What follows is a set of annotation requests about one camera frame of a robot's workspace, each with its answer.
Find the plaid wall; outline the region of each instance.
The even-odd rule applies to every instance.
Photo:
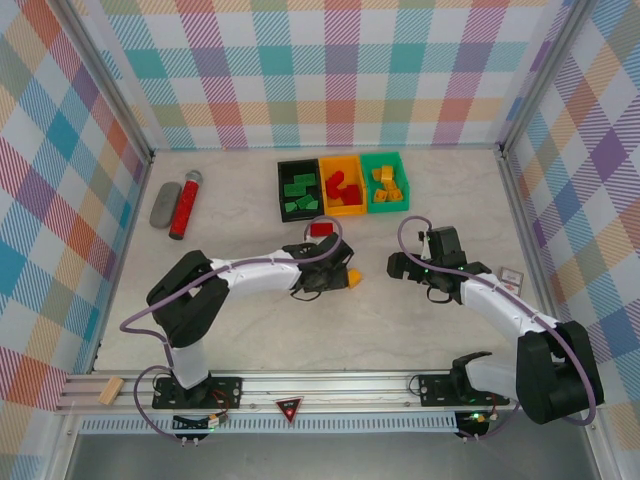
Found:
[[[640,472],[639,26],[640,1],[599,2],[511,157],[562,316],[589,331],[628,478]]]
[[[143,161],[44,0],[0,3],[0,478],[87,360]]]
[[[531,89],[535,85],[536,79],[538,77],[538,72],[540,71],[540,68],[542,67],[544,62],[547,60],[551,46],[556,41],[556,38],[558,38],[558,34],[562,31],[562,27],[564,27],[564,23],[569,16],[569,12],[571,11],[571,8],[575,3],[576,0],[562,0],[562,5],[556,13],[553,24],[547,31],[547,34],[544,37],[544,41],[540,46],[540,50],[538,50],[535,60],[531,63],[524,82],[522,82],[522,84],[520,85],[518,95],[516,96],[516,99],[509,109],[507,119],[502,125],[500,133],[498,134],[498,138],[496,139],[497,143],[503,143],[505,138],[507,137],[507,134],[509,133],[509,130],[511,130],[513,120],[516,118],[516,116],[520,112],[520,108],[522,107],[522,102],[525,98],[527,98],[527,95],[529,95],[529,92],[531,92]]]
[[[151,142],[175,149],[494,143],[548,3],[75,0]]]

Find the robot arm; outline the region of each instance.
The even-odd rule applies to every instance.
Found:
[[[423,232],[420,239],[424,248],[421,255],[414,257],[422,258],[433,266],[465,271],[475,278],[425,269],[404,252],[389,257],[388,274],[404,278],[408,273],[409,280],[428,285],[429,290],[437,289],[448,294],[449,300],[482,315],[513,348],[509,353],[478,352],[455,360],[451,377],[460,398],[465,398],[470,391],[497,393],[519,401],[525,413],[539,424],[588,407],[587,392],[573,363],[557,341],[518,306],[521,305],[535,312],[569,344],[587,374],[596,404],[604,401],[602,384],[584,327],[577,322],[558,322],[537,312],[505,289],[499,291],[500,282],[491,270],[479,262],[467,262],[455,228]],[[430,251],[430,259],[426,259],[427,250]]]
[[[337,238],[333,233],[318,245],[288,245],[260,258],[317,257],[328,252]],[[235,267],[205,281],[197,292],[186,293],[156,310],[153,318],[167,336],[177,382],[185,390],[191,390],[209,377],[202,338],[226,300],[267,290],[290,291],[294,296],[300,291],[320,295],[345,288],[349,285],[347,264],[352,256],[351,247],[341,241],[333,254],[318,262],[253,263]],[[236,261],[208,259],[200,250],[189,252],[149,292],[147,303],[153,305],[202,275]]]

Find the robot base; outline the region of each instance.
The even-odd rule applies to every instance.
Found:
[[[155,410],[236,410],[242,398],[242,378],[209,376],[186,390],[173,376],[159,377],[154,390],[151,407]]]

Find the red cube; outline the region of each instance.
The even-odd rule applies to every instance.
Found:
[[[328,237],[333,233],[333,223],[312,223],[312,237]]]

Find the warning triangle sign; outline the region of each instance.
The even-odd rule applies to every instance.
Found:
[[[289,423],[293,424],[303,398],[304,397],[296,397],[276,400],[276,405],[278,405],[278,408],[284,415],[284,418],[286,418]]]

